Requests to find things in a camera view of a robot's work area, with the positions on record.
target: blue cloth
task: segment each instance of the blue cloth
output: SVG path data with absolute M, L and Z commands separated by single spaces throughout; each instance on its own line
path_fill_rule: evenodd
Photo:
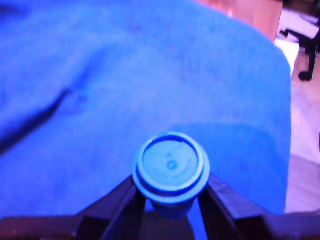
M 270 40 L 187 0 L 36 2 L 1 7 L 1 216 L 77 213 L 164 131 L 284 213 L 291 79 Z

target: wooden furniture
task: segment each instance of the wooden furniture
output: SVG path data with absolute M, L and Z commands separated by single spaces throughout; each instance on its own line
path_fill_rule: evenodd
M 198 0 L 230 17 L 252 25 L 275 41 L 283 2 L 281 0 Z
M 272 215 L 234 192 L 212 173 L 198 202 L 209 240 L 320 238 L 320 216 Z M 0 221 L 0 239 L 138 240 L 145 203 L 146 199 L 129 176 L 77 215 L 6 217 Z

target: blue blanket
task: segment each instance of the blue blanket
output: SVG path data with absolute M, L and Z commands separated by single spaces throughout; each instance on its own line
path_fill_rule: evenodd
M 164 131 L 284 213 L 291 79 L 270 40 L 188 0 L 37 2 L 0 6 L 2 217 L 77 213 Z

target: cap rim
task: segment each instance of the cap rim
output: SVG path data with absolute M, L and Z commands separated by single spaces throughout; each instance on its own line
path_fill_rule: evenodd
M 151 146 L 155 145 L 156 143 L 159 143 L 162 141 L 167 141 L 167 140 L 184 141 L 191 148 L 193 148 L 193 150 L 197 156 L 198 167 L 197 167 L 195 174 L 190 179 L 188 179 L 183 184 L 180 184 L 179 186 L 160 184 L 160 183 L 156 182 L 155 180 L 153 180 L 152 178 L 150 178 L 144 169 L 143 158 L 144 158 L 145 152 Z M 143 181 L 151 188 L 156 189 L 158 191 L 163 191 L 163 192 L 179 192 L 179 191 L 183 191 L 183 190 L 190 188 L 192 185 L 194 185 L 199 180 L 199 178 L 201 177 L 201 174 L 203 172 L 203 167 L 204 167 L 204 156 L 203 156 L 202 150 L 199 147 L 199 145 L 197 144 L 197 142 L 194 141 L 191 137 L 189 137 L 183 133 L 179 133 L 179 132 L 165 132 L 165 133 L 161 133 L 161 134 L 158 134 L 158 135 L 152 137 L 149 141 L 147 141 L 141 147 L 140 151 L 137 154 L 136 161 L 137 161 L 137 170 L 139 172 L 139 175 L 143 179 Z

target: blue cap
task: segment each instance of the blue cap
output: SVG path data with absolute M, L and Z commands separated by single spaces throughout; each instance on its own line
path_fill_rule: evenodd
M 210 163 L 204 149 L 178 132 L 158 134 L 135 156 L 132 177 L 153 204 L 169 206 L 193 200 L 207 185 Z

